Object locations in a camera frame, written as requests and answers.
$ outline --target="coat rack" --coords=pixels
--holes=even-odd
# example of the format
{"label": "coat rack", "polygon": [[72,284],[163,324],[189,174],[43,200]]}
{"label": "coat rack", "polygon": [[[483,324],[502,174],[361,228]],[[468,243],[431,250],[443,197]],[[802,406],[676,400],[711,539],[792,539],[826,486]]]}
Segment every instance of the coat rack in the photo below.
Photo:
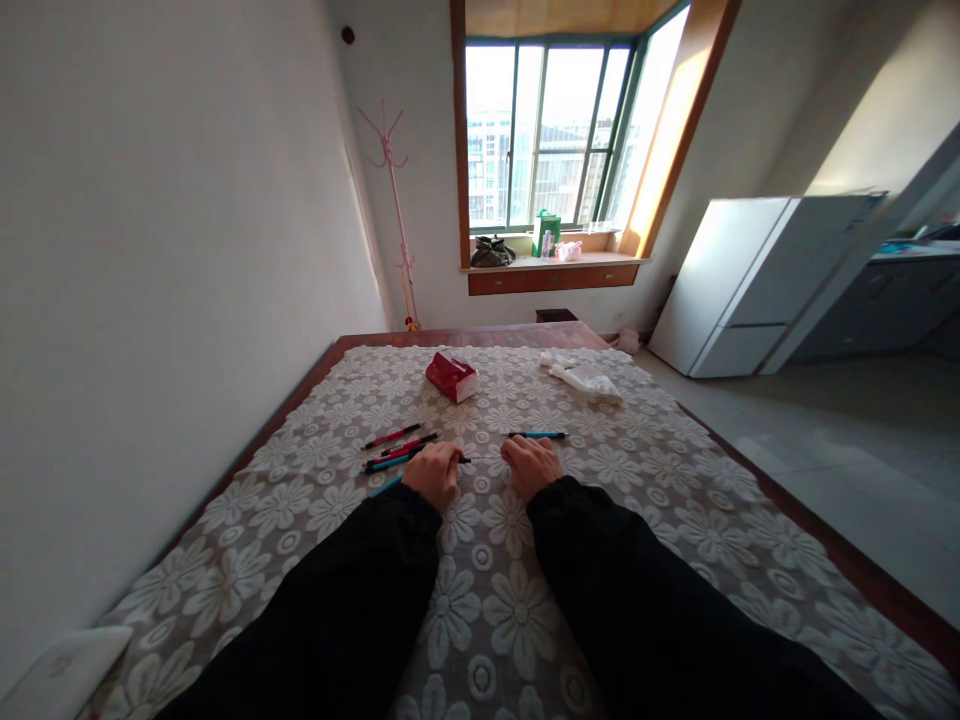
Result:
{"label": "coat rack", "polygon": [[[416,260],[416,257],[412,257],[409,249],[407,248],[407,236],[403,232],[403,215],[400,214],[400,196],[397,194],[397,177],[393,172],[394,168],[402,168],[404,165],[406,165],[409,157],[403,158],[403,162],[394,162],[393,144],[390,140],[391,136],[393,135],[393,131],[397,127],[397,123],[399,123],[400,118],[403,117],[403,110],[401,110],[400,114],[397,115],[397,119],[393,121],[393,125],[390,126],[389,130],[387,130],[387,111],[384,108],[383,98],[380,98],[380,116],[383,120],[382,129],[378,128],[359,107],[357,107],[357,112],[360,113],[363,119],[370,124],[370,127],[372,127],[374,132],[376,132],[380,137],[380,144],[383,147],[383,160],[381,162],[375,163],[369,155],[367,156],[367,162],[369,162],[375,168],[382,168],[386,166],[390,169],[390,183],[393,185],[393,202],[397,207],[397,222],[400,224],[400,255],[402,257],[402,261],[400,263],[394,264],[400,268],[401,287],[403,287],[403,303],[407,310],[407,318],[404,323],[407,326],[407,330],[414,331],[420,328],[420,316],[417,314],[417,298],[413,294],[413,263]],[[410,288],[409,298],[407,297],[408,286]]]}

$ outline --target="wooden drawer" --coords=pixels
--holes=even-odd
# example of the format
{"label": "wooden drawer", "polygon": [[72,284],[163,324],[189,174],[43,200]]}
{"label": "wooden drawer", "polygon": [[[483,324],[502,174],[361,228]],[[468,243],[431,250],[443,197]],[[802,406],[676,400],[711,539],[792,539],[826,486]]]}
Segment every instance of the wooden drawer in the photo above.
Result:
{"label": "wooden drawer", "polygon": [[499,295],[632,285],[637,268],[637,265],[608,265],[475,273],[469,276],[470,294]]}

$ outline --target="black sleeve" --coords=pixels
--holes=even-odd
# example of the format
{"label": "black sleeve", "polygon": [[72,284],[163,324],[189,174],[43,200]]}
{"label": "black sleeve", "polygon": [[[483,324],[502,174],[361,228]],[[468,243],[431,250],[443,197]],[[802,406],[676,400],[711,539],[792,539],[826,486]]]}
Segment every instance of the black sleeve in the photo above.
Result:
{"label": "black sleeve", "polygon": [[159,717],[385,717],[436,581],[440,523],[406,485],[366,500]]}
{"label": "black sleeve", "polygon": [[600,488],[563,477],[527,514],[612,718],[879,718],[811,650],[741,613]]}

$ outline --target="bed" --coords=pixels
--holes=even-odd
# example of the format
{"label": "bed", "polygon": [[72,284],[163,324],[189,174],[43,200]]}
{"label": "bed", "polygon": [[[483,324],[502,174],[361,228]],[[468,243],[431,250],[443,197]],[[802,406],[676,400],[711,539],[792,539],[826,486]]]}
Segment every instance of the bed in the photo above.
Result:
{"label": "bed", "polygon": [[[477,368],[461,405],[423,377],[439,346]],[[622,406],[588,402],[542,348],[604,369]],[[84,711],[148,718],[262,612],[285,573],[398,474],[361,474],[369,440],[422,423],[477,460],[438,534],[431,609],[398,717],[602,717],[537,566],[499,435],[566,430],[568,472],[639,513],[749,617],[817,652],[884,716],[960,710],[957,633],[579,322],[341,338],[249,444],[159,564],[102,625],[133,639]],[[445,612],[435,612],[438,606]],[[519,606],[522,605],[522,617]],[[644,618],[634,621],[643,622]]]}

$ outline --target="window glass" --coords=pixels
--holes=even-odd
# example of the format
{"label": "window glass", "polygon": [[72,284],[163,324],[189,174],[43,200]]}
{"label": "window glass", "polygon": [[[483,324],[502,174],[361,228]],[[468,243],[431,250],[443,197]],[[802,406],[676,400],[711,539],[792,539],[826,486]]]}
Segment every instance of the window glass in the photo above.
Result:
{"label": "window glass", "polygon": [[577,220],[579,223],[593,222],[593,210],[600,198],[600,178],[606,159],[606,153],[590,153],[587,177],[583,183],[583,199],[580,201],[580,217]]}
{"label": "window glass", "polygon": [[[470,225],[475,227],[505,225],[507,221],[506,184],[500,187],[501,178],[506,177],[495,168],[508,162],[514,53],[513,45],[466,49]],[[485,176],[484,160],[488,161]],[[487,196],[491,190],[494,195]],[[491,204],[501,193],[504,200]]]}
{"label": "window glass", "polygon": [[686,7],[677,13],[676,17],[653,34],[647,46],[637,94],[633,107],[630,108],[630,124],[620,153],[620,165],[610,195],[610,207],[607,210],[607,219],[611,220],[618,230],[625,228],[630,220],[633,201],[640,185],[640,175],[653,141],[653,132],[657,126],[657,118],[660,117],[660,108],[663,106],[688,12],[689,7]]}
{"label": "window glass", "polygon": [[540,103],[540,68],[543,48],[520,46],[517,62],[517,113],[513,135],[513,185],[510,224],[529,225],[530,173],[533,170],[533,142],[536,135],[537,105]]}
{"label": "window glass", "polygon": [[630,51],[627,48],[612,48],[603,74],[603,90],[600,91],[600,106],[597,108],[597,125],[593,130],[593,149],[610,147],[613,123],[620,103],[620,90],[627,71]]}
{"label": "window glass", "polygon": [[583,153],[540,155],[534,188],[534,215],[546,209],[560,216],[561,223],[574,222]]}
{"label": "window glass", "polygon": [[540,150],[586,150],[602,63],[600,48],[552,48],[547,53]]}

